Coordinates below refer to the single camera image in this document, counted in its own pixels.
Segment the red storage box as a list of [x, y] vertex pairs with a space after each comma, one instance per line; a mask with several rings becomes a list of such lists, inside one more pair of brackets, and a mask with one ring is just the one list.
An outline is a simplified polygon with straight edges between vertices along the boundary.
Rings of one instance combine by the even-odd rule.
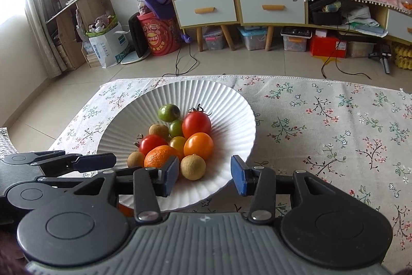
[[335, 36], [313, 36], [309, 50], [313, 56], [345, 58], [347, 42]]

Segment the large orange mandarin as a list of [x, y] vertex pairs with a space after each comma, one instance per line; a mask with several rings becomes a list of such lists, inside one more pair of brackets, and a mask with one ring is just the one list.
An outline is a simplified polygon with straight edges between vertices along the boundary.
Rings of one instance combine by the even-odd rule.
[[182, 154], [173, 147], [168, 145], [158, 146], [144, 157], [144, 167], [162, 168], [172, 156], [177, 157], [179, 161], [183, 158]]

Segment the brown longan front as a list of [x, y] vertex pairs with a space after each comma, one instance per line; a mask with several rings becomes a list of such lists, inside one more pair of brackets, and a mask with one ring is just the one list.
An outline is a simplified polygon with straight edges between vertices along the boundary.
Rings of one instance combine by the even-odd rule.
[[155, 123], [149, 127], [149, 135], [158, 135], [167, 140], [169, 137], [169, 129], [166, 125]]

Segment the white paper bag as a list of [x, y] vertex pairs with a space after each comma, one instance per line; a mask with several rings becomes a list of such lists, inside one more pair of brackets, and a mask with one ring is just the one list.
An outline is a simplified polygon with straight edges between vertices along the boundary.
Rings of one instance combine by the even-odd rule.
[[116, 16], [101, 16], [89, 26], [86, 36], [102, 68], [120, 63], [130, 52], [126, 32]]

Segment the white ribbed plate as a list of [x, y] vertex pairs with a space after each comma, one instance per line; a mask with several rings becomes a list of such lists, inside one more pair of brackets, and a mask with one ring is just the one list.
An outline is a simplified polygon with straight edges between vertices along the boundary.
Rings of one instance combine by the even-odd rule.
[[248, 159], [256, 139], [253, 111], [233, 88], [211, 80], [183, 80], [133, 99], [111, 120], [98, 144], [117, 168], [158, 168], [177, 154], [181, 163], [163, 212], [202, 202], [229, 184], [230, 159]]

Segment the yellow-green tomato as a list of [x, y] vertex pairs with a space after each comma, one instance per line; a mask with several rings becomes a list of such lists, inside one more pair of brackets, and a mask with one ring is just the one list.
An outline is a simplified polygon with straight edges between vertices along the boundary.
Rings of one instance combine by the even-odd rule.
[[184, 157], [184, 145], [186, 143], [186, 138], [183, 136], [174, 137], [170, 140], [169, 145], [179, 152], [181, 157]]

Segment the red cherry tomato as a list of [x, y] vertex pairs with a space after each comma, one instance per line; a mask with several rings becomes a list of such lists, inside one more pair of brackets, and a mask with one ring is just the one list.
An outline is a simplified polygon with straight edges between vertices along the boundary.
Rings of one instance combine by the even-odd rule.
[[189, 138], [197, 132], [210, 134], [212, 123], [210, 116], [206, 113], [201, 104], [192, 107], [182, 122], [182, 132], [185, 138]]

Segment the small green fruit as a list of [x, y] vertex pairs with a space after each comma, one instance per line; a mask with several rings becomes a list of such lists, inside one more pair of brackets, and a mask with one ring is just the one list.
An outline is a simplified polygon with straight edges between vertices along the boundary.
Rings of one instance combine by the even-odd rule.
[[176, 119], [172, 121], [168, 127], [171, 138], [183, 136], [182, 120]]

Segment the floral tablecloth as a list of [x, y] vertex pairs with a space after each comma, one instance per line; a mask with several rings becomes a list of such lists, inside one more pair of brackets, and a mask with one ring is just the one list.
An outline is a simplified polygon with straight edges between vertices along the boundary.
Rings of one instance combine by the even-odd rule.
[[52, 145], [75, 154], [110, 152], [118, 168], [138, 136], [159, 122], [162, 105], [182, 114], [200, 106], [212, 122], [214, 151], [198, 181], [180, 179], [159, 199], [164, 212], [239, 212], [230, 159], [278, 175], [306, 170], [378, 210], [392, 243], [383, 266], [411, 266], [411, 95], [353, 83], [258, 75], [109, 82]]

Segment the green jujube front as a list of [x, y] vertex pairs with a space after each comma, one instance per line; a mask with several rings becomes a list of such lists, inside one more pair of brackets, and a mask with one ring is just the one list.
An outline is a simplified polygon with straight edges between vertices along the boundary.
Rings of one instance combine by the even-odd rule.
[[162, 105], [158, 110], [158, 117], [161, 121], [172, 123], [180, 118], [181, 112], [178, 106], [174, 104]]

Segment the brown longan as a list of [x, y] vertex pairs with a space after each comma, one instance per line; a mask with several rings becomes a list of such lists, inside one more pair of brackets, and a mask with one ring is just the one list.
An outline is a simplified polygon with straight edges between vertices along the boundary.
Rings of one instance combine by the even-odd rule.
[[149, 135], [158, 135], [167, 140], [169, 137], [169, 129], [166, 125], [155, 123], [149, 127]]
[[129, 168], [144, 167], [145, 155], [139, 151], [132, 152], [127, 158], [127, 166]]
[[190, 181], [201, 179], [204, 176], [205, 171], [205, 160], [195, 154], [184, 157], [180, 163], [180, 172], [182, 176]]

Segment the red snack bucket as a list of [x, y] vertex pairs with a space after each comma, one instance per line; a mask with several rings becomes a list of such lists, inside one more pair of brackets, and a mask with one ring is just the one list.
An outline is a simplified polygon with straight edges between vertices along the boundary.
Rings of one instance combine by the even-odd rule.
[[182, 38], [176, 18], [161, 20], [155, 13], [138, 15], [149, 49], [154, 56], [164, 56], [182, 46]]

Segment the orange tomato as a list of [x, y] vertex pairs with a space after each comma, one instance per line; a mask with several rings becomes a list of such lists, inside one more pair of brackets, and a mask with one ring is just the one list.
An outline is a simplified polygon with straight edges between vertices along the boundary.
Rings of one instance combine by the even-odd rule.
[[214, 142], [205, 132], [197, 132], [184, 144], [184, 155], [197, 155], [207, 161], [214, 151]]

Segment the red tomato with stem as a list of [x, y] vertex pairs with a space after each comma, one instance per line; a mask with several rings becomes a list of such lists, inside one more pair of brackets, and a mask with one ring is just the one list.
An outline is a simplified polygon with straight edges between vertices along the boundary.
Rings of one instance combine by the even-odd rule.
[[152, 149], [168, 145], [168, 142], [159, 135], [147, 135], [145, 137], [139, 137], [134, 145], [140, 153], [146, 156]]

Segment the grey knitted cushion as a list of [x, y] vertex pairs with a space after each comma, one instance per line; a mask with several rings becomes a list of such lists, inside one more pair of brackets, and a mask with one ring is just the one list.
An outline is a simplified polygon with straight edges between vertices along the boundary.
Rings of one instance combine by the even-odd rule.
[[6, 127], [0, 128], [0, 159], [10, 154], [16, 154], [18, 151], [13, 146]]

